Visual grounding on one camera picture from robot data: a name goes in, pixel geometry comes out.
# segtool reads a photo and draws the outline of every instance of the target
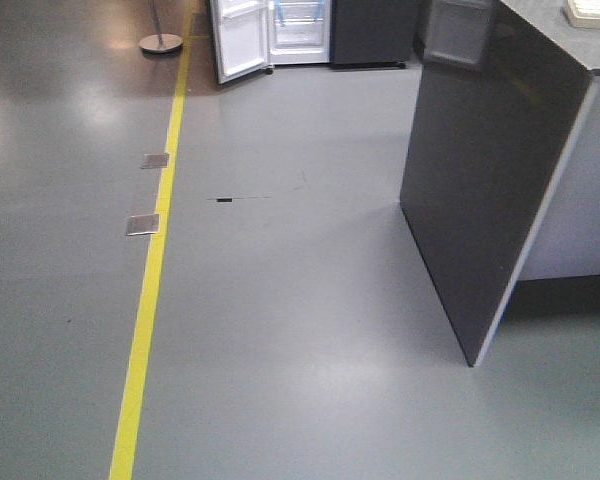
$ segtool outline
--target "refrigerator shelf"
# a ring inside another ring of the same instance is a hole
[[[277,48],[324,44],[324,8],[322,3],[279,3],[274,12],[274,40]]]

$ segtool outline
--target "open refrigerator door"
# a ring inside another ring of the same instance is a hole
[[[269,67],[266,0],[210,0],[218,83]]]

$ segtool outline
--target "yellow floor line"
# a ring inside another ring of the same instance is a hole
[[[182,114],[184,112],[184,101],[187,93],[187,77],[191,60],[191,38],[189,37],[189,32],[191,31],[191,22],[194,13],[193,4],[194,2],[191,0],[188,2],[182,29],[184,46],[180,54],[180,65],[178,67],[178,77],[173,105],[171,107],[171,118],[169,120],[169,132],[167,134],[165,149],[169,153],[170,160],[169,166],[162,172],[156,202],[156,213],[160,214],[160,230],[155,235],[152,235],[149,244],[109,480],[131,480],[133,475],[138,430],[140,428],[140,412],[142,411],[153,325],[158,305],[158,296],[160,294],[160,280],[167,240],[167,229],[169,226],[169,212],[171,210],[171,195],[178,154],[178,143],[180,140],[180,128],[182,126]]]

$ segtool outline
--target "refrigerator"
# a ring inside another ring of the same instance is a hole
[[[209,0],[218,83],[329,62],[331,0]]]

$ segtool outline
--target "epoxy floor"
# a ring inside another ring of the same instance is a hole
[[[50,7],[0,2],[1,480],[107,477],[177,69],[135,2]],[[465,366],[397,205],[418,81],[219,89],[194,40],[134,479],[600,479],[600,278]]]

